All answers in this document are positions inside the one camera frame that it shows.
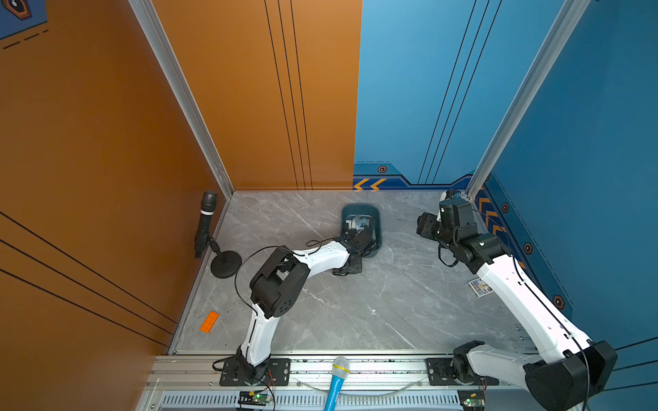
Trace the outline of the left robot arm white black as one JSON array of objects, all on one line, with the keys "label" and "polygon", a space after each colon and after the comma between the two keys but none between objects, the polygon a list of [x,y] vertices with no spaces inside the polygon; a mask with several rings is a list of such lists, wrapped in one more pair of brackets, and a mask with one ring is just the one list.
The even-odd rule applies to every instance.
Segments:
[{"label": "left robot arm white black", "polygon": [[363,259],[381,247],[377,229],[348,229],[342,236],[315,241],[305,250],[277,246],[250,281],[252,315],[236,364],[249,383],[266,374],[279,319],[295,305],[307,280],[331,272],[339,277],[363,271]]}]

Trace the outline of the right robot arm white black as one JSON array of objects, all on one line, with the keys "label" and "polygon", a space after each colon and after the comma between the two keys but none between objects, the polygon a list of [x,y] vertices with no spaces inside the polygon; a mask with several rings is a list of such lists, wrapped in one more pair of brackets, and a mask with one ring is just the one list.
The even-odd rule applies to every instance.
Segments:
[{"label": "right robot arm white black", "polygon": [[546,298],[498,236],[481,233],[474,209],[456,190],[444,193],[438,214],[425,212],[417,234],[437,241],[455,265],[465,265],[507,306],[536,354],[495,349],[474,340],[453,351],[452,373],[464,385],[496,378],[527,390],[546,410],[585,410],[605,388],[618,359],[594,342]]}]

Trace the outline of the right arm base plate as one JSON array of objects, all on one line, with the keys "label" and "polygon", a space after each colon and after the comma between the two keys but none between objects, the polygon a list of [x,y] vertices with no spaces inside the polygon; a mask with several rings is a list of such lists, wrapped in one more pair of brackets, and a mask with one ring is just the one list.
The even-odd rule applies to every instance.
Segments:
[{"label": "right arm base plate", "polygon": [[500,381],[496,378],[466,375],[459,377],[453,367],[452,357],[433,357],[425,360],[428,380],[431,386],[439,385],[486,385],[496,386]]}]

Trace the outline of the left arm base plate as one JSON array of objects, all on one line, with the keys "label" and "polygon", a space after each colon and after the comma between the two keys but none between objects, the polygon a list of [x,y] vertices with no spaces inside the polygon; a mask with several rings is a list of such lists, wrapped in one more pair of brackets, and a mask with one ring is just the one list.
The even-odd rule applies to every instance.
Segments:
[{"label": "left arm base plate", "polygon": [[289,358],[270,358],[259,366],[236,359],[234,357],[223,361],[219,374],[219,385],[237,386],[287,386],[291,376],[291,360]]}]

